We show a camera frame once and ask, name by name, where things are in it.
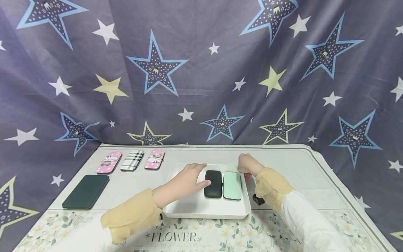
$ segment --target fabric backdrop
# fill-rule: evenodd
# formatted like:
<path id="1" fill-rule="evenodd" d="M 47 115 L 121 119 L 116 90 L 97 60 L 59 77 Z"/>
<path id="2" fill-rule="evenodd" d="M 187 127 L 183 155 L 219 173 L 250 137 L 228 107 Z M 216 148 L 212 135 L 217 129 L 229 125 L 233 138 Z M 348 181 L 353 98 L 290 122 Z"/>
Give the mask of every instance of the fabric backdrop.
<path id="1" fill-rule="evenodd" d="M 2 252 L 101 142 L 307 144 L 403 251 L 401 1 L 0 2 Z"/>

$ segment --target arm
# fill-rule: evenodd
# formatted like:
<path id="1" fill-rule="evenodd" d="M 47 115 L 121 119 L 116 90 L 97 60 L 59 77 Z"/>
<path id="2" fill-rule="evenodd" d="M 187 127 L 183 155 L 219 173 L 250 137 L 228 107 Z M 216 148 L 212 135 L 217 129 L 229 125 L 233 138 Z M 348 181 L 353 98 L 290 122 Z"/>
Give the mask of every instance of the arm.
<path id="1" fill-rule="evenodd" d="M 239 156 L 238 169 L 256 178 L 256 196 L 263 198 L 287 224 L 308 252 L 345 252 L 349 248 L 335 227 L 272 168 L 249 154 Z"/>
<path id="2" fill-rule="evenodd" d="M 95 215 L 47 251 L 113 252 L 129 236 L 157 224 L 165 206 L 211 184 L 208 180 L 197 183 L 204 167 L 206 164 L 185 166 L 168 183 L 146 189 L 105 214 Z"/>

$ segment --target wrist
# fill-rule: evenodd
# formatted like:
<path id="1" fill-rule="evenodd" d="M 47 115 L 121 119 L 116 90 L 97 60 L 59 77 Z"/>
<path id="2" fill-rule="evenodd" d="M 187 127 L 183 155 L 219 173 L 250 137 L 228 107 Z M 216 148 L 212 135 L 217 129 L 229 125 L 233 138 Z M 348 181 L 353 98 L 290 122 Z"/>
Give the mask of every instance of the wrist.
<path id="1" fill-rule="evenodd" d="M 264 166 L 261 164 L 254 165 L 249 168 L 249 173 L 252 174 L 254 177 L 256 177 L 259 174 L 259 172 L 263 170 L 263 168 Z"/>
<path id="2" fill-rule="evenodd" d="M 176 201 L 175 196 L 172 193 L 173 190 L 170 187 L 169 183 L 158 186 L 157 188 L 152 190 L 152 192 L 153 192 L 154 202 L 157 205 L 157 207 L 160 209 L 163 209 L 165 206 Z"/>

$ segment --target black object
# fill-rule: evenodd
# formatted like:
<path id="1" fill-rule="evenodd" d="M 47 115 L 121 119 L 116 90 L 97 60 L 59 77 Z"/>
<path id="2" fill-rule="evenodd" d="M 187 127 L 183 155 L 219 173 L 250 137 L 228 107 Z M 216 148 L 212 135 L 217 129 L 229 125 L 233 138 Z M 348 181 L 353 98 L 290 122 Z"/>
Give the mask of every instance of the black object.
<path id="1" fill-rule="evenodd" d="M 204 180 L 210 180 L 211 185 L 204 188 L 204 196 L 206 198 L 219 199 L 222 196 L 222 176 L 220 171 L 206 171 Z"/>
<path id="2" fill-rule="evenodd" d="M 258 198 L 256 194 L 253 195 L 252 199 L 254 202 L 256 202 L 256 204 L 258 204 L 258 206 L 263 205 L 265 203 L 264 199 Z"/>
<path id="3" fill-rule="evenodd" d="M 109 182 L 107 175 L 85 175 L 73 189 L 62 207 L 74 210 L 91 209 Z"/>

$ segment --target yellow star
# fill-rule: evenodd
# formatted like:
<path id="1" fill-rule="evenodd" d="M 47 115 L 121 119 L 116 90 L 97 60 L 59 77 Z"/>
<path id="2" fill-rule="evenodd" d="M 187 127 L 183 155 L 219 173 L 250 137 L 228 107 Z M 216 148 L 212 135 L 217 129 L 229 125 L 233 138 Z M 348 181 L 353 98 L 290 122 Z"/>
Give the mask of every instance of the yellow star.
<path id="1" fill-rule="evenodd" d="M 391 235 L 395 236 L 397 239 L 403 241 L 403 231 L 391 233 Z"/>
<path id="2" fill-rule="evenodd" d="M 93 89 L 94 91 L 98 91 L 101 93 L 106 93 L 108 96 L 109 102 L 112 104 L 113 99 L 115 96 L 125 96 L 127 97 L 127 94 L 123 93 L 120 89 L 118 89 L 119 82 L 120 82 L 120 77 L 117 78 L 116 80 L 113 80 L 111 82 L 105 80 L 104 78 L 100 77 L 97 75 L 98 80 L 101 82 L 101 86 L 97 87 L 96 89 Z"/>
<path id="3" fill-rule="evenodd" d="M 145 121 L 142 135 L 135 135 L 132 133 L 126 133 L 126 134 L 129 135 L 134 140 L 141 142 L 141 145 L 163 145 L 161 141 L 172 136 L 172 135 L 155 135 L 151 131 L 150 127 L 148 127 L 147 121 Z"/>
<path id="4" fill-rule="evenodd" d="M 0 213 L 0 238 L 3 234 L 3 230 L 5 227 L 11 226 L 14 223 L 22 221 L 23 219 L 26 219 L 38 213 L 30 209 L 14 206 L 14 181 L 15 177 L 10 179 L 9 182 L 5 183 L 4 186 L 0 188 L 0 204 L 1 204 L 0 209 L 3 210 L 3 207 L 4 206 L 6 207 L 6 209 L 3 210 L 2 213 Z M 16 212 L 13 211 L 19 211 L 25 215 L 17 214 Z M 10 215 L 8 215 L 8 213 L 12 216 L 11 218 L 13 217 L 15 218 L 16 216 L 17 218 L 12 221 L 8 221 L 9 220 L 8 218 L 10 218 Z"/>
<path id="5" fill-rule="evenodd" d="M 276 138 L 288 144 L 288 132 L 290 132 L 291 130 L 295 129 L 296 127 L 300 126 L 303 123 L 304 122 L 288 123 L 287 108 L 286 108 L 276 124 L 263 125 L 259 127 L 270 133 L 263 144 L 267 144 L 268 142 Z"/>
<path id="6" fill-rule="evenodd" d="M 282 91 L 283 89 L 281 88 L 280 84 L 278 83 L 278 80 L 281 78 L 281 76 L 284 74 L 285 70 L 279 74 L 277 74 L 272 67 L 270 67 L 270 72 L 269 72 L 269 77 L 262 82 L 260 82 L 258 85 L 265 85 L 267 86 L 267 94 L 266 97 L 269 95 L 269 93 L 272 91 L 272 89 L 277 89 Z"/>

